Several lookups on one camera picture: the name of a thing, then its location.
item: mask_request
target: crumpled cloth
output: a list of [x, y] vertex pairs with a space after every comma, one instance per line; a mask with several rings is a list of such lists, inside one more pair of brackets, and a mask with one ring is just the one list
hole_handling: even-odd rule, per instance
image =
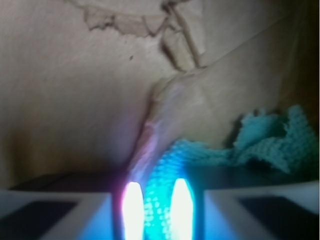
[[149, 240], [172, 239], [171, 196], [186, 165], [236, 167], [254, 159], [306, 180], [319, 178], [319, 139], [299, 105], [289, 108], [287, 115], [250, 113], [241, 123], [231, 149], [214, 150], [181, 139], [164, 153], [145, 190], [144, 229]]

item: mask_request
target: blue light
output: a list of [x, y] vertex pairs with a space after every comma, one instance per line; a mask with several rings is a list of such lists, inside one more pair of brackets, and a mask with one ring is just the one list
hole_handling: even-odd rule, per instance
[[171, 230], [173, 240], [192, 240], [194, 202], [183, 178], [175, 181], [171, 199]]
[[112, 196], [108, 193], [105, 196], [93, 196], [90, 200], [84, 200], [84, 205], [90, 204], [90, 207], [82, 207], [81, 211], [75, 211], [73, 217], [85, 218], [86, 223], [81, 228], [81, 232], [76, 237], [78, 240], [91, 239], [112, 239]]
[[206, 239], [238, 239], [216, 201], [214, 195], [204, 194], [204, 236]]
[[122, 217], [125, 240], [142, 240], [144, 238], [144, 199], [140, 184], [129, 182], [123, 193]]

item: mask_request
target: glowing light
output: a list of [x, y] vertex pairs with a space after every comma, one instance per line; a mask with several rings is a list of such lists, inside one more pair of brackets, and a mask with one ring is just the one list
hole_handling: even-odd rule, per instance
[[124, 239], [142, 240], [144, 237], [144, 200], [140, 184], [130, 182], [123, 193], [122, 217], [124, 224]]
[[171, 227], [174, 240], [192, 240], [194, 203], [182, 178], [176, 180], [171, 199]]

